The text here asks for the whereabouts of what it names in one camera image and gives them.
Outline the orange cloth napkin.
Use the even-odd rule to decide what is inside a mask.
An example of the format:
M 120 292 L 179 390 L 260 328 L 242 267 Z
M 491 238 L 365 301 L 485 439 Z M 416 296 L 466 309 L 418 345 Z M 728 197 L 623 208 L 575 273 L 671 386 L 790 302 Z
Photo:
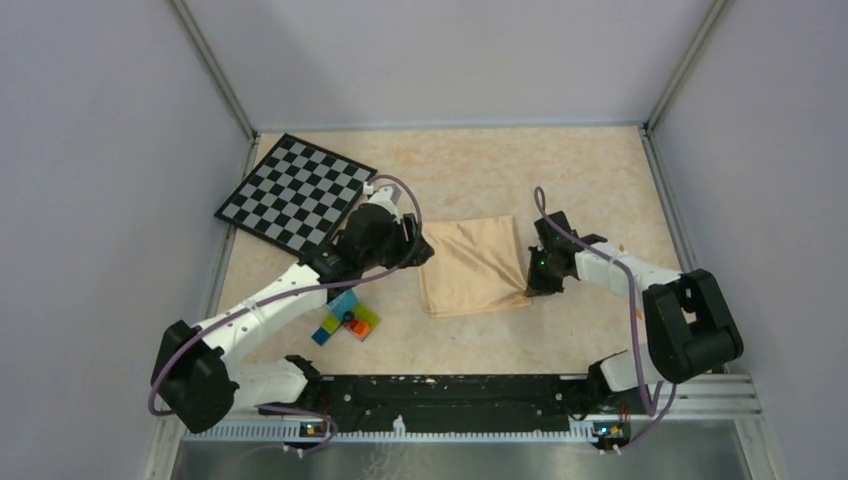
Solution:
M 526 273 L 513 216 L 428 223 L 434 255 L 419 268 L 423 310 L 452 317 L 525 307 Z

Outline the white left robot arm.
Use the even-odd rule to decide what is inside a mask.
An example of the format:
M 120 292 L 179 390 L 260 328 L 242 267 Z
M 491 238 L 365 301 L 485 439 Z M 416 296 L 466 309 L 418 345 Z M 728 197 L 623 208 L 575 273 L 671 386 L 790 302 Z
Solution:
M 302 414 L 314 410 L 321 388 L 294 358 L 260 367 L 245 367 L 243 360 L 294 319 L 376 280 L 372 269 L 386 277 L 432 254 L 419 210 L 400 215 L 390 202 L 360 205 L 333 240 L 241 304 L 195 325 L 179 320 L 167 327 L 151 374 L 150 413 L 174 415 L 201 433 L 233 410 L 264 403 L 286 403 Z

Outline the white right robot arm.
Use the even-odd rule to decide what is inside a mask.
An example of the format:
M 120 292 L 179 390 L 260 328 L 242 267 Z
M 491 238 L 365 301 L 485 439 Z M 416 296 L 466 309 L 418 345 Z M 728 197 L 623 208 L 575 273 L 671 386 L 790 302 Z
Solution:
M 591 365 L 586 397 L 612 412 L 627 391 L 661 382 L 681 384 L 738 359 L 744 341 L 716 277 L 647 263 L 606 238 L 578 236 L 557 211 L 535 221 L 526 294 L 564 290 L 566 278 L 603 287 L 628 302 L 630 349 Z

